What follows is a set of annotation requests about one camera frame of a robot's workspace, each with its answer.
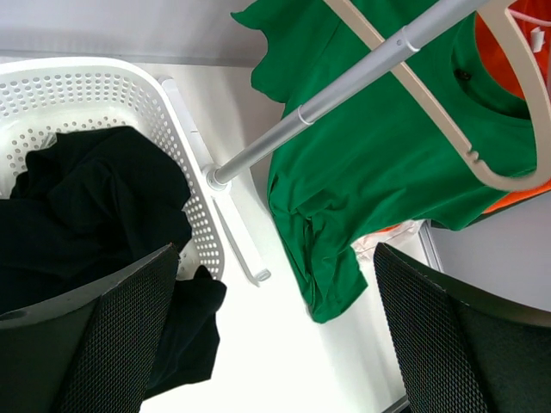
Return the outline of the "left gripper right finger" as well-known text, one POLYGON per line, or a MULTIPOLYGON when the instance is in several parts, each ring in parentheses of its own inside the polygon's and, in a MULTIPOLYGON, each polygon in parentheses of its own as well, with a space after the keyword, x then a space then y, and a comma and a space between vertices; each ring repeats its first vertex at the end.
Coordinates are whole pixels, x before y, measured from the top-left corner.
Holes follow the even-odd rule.
POLYGON ((380 243, 375 276, 410 412, 548 412, 550 314, 380 243))

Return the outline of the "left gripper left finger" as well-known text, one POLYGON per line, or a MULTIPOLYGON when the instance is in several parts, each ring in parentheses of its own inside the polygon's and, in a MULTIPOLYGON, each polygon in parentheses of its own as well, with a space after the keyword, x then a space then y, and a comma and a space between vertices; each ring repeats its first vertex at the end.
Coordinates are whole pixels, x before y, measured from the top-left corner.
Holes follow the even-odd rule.
POLYGON ((137 412, 176 282, 172 245, 1 316, 3 412, 137 412))

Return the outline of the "black t shirt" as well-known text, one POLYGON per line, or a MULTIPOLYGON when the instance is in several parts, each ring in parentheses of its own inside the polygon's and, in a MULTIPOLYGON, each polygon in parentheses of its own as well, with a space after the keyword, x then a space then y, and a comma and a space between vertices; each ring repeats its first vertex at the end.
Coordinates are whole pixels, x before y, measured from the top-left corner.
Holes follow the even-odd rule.
MULTIPOLYGON (((1 202, 1 310, 14 311, 110 275, 192 229, 182 170, 130 126, 59 133, 27 154, 1 202)), ((226 286, 204 266, 179 271, 146 396, 212 377, 226 286)))

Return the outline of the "beige wooden hanger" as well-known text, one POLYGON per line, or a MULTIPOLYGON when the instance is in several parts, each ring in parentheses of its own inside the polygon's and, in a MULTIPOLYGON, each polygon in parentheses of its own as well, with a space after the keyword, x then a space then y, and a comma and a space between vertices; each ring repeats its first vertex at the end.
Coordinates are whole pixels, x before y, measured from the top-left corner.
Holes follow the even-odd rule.
POLYGON ((352 66, 328 88, 331 108, 391 73, 447 139, 477 180, 489 188, 520 192, 550 179, 550 97, 540 67, 509 1, 437 1, 395 34, 383 38, 371 21, 350 1, 329 1, 328 8, 368 47, 366 58, 352 66), (536 166, 519 177, 495 172, 480 157, 454 117, 407 64, 407 60, 465 17, 477 14, 512 69, 523 93, 532 128, 536 166))

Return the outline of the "green t shirt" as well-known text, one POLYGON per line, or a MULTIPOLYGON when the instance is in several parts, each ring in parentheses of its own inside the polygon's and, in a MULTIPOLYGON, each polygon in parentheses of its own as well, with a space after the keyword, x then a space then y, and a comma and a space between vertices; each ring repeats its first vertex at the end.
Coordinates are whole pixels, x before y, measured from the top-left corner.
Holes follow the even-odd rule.
MULTIPOLYGON (((409 58, 481 158, 503 176, 536 166, 523 101, 480 61, 470 15, 409 58)), ((234 20, 262 32, 268 51, 254 89, 294 111, 368 54, 321 1, 256 1, 234 20)), ((351 247, 409 219, 450 230, 475 221, 504 193, 483 185, 392 74, 279 147, 267 199, 312 319, 343 314, 367 282, 351 247)))

